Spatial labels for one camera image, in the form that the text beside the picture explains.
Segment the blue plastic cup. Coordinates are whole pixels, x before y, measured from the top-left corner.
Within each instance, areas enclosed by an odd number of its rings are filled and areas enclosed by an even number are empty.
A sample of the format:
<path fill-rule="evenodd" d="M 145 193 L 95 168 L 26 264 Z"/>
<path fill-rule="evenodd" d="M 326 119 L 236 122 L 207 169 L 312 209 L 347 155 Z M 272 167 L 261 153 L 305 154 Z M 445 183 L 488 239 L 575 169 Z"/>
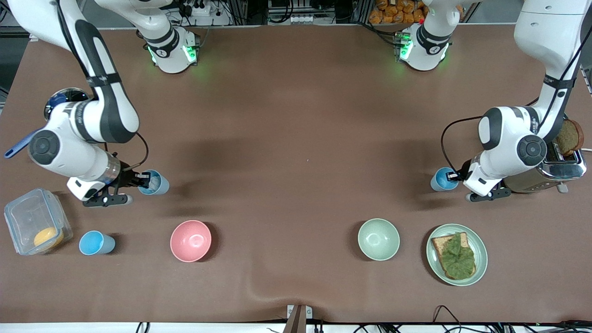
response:
<path fill-rule="evenodd" d="M 170 188 L 169 181 L 161 175 L 158 171 L 154 169 L 147 169 L 151 173 L 151 177 L 149 179 L 149 187 L 148 188 L 140 188 L 138 190 L 144 195 L 163 195 L 168 192 Z"/>
<path fill-rule="evenodd" d="M 458 181 L 450 183 L 447 181 L 447 173 L 453 171 L 452 168 L 444 167 L 435 172 L 431 179 L 431 187 L 434 191 L 451 191 L 457 188 Z"/>
<path fill-rule="evenodd" d="M 91 230 L 84 234 L 79 242 L 79 250 L 83 255 L 92 256 L 111 253 L 116 246 L 114 238 L 108 234 Z"/>

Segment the yellow round food piece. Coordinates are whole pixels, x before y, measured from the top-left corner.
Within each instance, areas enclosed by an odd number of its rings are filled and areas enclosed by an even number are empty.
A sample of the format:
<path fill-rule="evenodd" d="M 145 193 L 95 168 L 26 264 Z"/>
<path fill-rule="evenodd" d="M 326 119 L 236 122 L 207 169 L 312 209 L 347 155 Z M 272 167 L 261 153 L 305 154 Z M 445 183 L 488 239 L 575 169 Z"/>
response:
<path fill-rule="evenodd" d="M 48 227 L 43 230 L 40 230 L 34 238 L 34 245 L 36 247 L 40 247 L 42 245 L 46 247 L 53 247 L 58 245 L 63 240 L 64 235 L 60 229 L 56 229 L 54 227 Z"/>

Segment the clear plastic food container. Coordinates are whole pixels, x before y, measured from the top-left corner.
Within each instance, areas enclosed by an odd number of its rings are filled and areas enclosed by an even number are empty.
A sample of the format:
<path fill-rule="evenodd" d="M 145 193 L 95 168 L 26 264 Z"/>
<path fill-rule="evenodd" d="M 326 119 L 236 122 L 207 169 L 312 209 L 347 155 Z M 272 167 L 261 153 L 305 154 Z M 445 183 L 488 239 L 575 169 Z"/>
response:
<path fill-rule="evenodd" d="M 55 194 L 43 188 L 36 188 L 9 202 L 4 208 L 4 217 L 13 246 L 19 255 L 47 253 L 73 236 L 61 201 Z M 60 229 L 64 235 L 63 240 L 51 248 L 44 245 L 36 247 L 36 234 L 48 227 Z"/>

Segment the pale green plate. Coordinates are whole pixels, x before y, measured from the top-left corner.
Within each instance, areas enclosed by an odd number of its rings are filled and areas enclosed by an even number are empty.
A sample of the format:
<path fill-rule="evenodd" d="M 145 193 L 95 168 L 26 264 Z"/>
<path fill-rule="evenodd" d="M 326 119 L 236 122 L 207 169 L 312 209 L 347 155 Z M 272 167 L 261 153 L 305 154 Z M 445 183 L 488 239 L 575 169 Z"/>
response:
<path fill-rule="evenodd" d="M 438 261 L 437 249 L 433 244 L 432 240 L 437 237 L 451 236 L 455 232 L 465 233 L 467 236 L 467 244 L 469 248 L 475 253 L 475 272 L 467 279 L 455 280 L 445 275 L 444 269 Z M 425 252 L 427 257 L 427 263 L 433 270 L 433 272 L 442 281 L 450 284 L 451 286 L 471 286 L 484 276 L 487 270 L 488 255 L 486 247 L 480 236 L 467 226 L 449 223 L 437 227 L 432 234 L 430 234 L 429 240 L 425 246 Z"/>

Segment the beige chrome toaster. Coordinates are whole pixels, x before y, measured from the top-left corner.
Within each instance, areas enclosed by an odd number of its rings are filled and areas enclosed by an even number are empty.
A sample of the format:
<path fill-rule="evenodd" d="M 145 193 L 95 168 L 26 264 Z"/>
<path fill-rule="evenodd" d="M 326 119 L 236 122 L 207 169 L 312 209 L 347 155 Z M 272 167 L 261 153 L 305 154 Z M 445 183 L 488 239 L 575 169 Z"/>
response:
<path fill-rule="evenodd" d="M 558 192 L 568 192 L 565 183 L 580 179 L 586 173 L 583 150 L 562 156 L 555 138 L 546 144 L 546 157 L 535 168 L 507 177 L 502 184 L 515 193 L 533 193 L 557 187 Z"/>

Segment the pink bowl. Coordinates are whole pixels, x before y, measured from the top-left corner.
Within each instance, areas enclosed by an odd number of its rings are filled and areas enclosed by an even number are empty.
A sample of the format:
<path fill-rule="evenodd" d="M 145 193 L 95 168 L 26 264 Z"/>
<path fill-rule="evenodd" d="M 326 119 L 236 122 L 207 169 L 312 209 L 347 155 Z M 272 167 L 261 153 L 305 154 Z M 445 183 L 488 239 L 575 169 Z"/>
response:
<path fill-rule="evenodd" d="M 213 238 L 209 227 L 202 221 L 184 221 L 171 234 L 170 249 L 183 263 L 202 259 L 211 248 Z"/>

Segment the pale green bowl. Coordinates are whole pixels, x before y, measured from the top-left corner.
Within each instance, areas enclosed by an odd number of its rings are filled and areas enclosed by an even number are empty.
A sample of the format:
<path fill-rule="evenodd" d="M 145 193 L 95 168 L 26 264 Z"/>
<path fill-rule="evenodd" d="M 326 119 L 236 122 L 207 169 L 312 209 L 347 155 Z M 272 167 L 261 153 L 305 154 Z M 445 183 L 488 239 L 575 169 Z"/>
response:
<path fill-rule="evenodd" d="M 390 221 L 374 218 L 362 223 L 357 241 L 358 247 L 368 259 L 387 261 L 398 252 L 401 236 Z"/>

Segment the brown toast slice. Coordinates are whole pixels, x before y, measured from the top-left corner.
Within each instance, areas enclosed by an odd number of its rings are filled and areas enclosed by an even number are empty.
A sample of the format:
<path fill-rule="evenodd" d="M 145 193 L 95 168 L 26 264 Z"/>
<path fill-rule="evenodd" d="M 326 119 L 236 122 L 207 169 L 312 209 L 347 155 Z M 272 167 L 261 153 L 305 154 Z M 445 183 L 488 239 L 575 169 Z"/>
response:
<path fill-rule="evenodd" d="M 580 124 L 571 119 L 564 119 L 555 141 L 562 156 L 569 156 L 584 145 L 584 132 Z"/>

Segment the brown table cover mat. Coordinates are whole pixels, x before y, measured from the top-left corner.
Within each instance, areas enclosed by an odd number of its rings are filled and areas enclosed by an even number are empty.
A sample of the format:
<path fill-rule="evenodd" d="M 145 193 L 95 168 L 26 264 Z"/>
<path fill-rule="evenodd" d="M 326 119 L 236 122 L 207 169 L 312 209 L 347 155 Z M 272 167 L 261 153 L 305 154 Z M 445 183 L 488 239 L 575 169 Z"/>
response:
<path fill-rule="evenodd" d="M 592 321 L 592 173 L 567 194 L 494 202 L 431 189 L 447 124 L 539 95 L 545 68 L 513 31 L 458 27 L 444 61 L 417 72 L 359 26 L 218 28 L 181 74 L 152 65 L 135 32 L 103 31 L 149 145 L 139 171 L 156 169 L 171 188 L 133 188 L 131 204 L 99 208 L 26 152 L 2 158 L 44 125 L 53 93 L 88 90 L 70 53 L 30 42 L 0 115 L 0 322 L 264 321 L 296 304 L 332 322 L 427 322 L 438 305 L 462 322 Z M 19 255 L 4 208 L 36 188 L 59 198 L 73 236 Z M 401 236 L 387 261 L 358 247 L 374 218 Z M 193 263 L 171 252 L 184 221 L 213 238 Z M 427 263 L 430 234 L 449 223 L 485 244 L 487 270 L 471 286 Z M 83 255 L 91 230 L 114 250 Z M 467 234 L 432 242 L 448 278 L 474 274 Z"/>

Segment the bag of oranges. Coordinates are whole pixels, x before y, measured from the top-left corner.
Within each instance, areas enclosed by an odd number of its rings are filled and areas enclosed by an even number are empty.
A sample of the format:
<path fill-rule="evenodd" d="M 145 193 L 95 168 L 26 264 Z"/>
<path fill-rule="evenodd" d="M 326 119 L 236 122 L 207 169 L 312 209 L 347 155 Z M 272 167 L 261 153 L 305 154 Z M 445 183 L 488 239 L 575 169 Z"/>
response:
<path fill-rule="evenodd" d="M 375 0 L 368 22 L 372 25 L 423 23 L 429 7 L 421 0 Z"/>

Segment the metal table edge bracket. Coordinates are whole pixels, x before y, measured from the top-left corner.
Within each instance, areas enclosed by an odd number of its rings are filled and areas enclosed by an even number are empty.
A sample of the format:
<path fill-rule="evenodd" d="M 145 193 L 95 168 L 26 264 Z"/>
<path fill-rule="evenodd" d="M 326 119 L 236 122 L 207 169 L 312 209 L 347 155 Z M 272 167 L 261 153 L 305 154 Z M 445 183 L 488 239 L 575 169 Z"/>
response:
<path fill-rule="evenodd" d="M 288 319 L 283 333 L 307 333 L 307 320 L 312 320 L 312 307 L 307 305 L 288 305 Z"/>

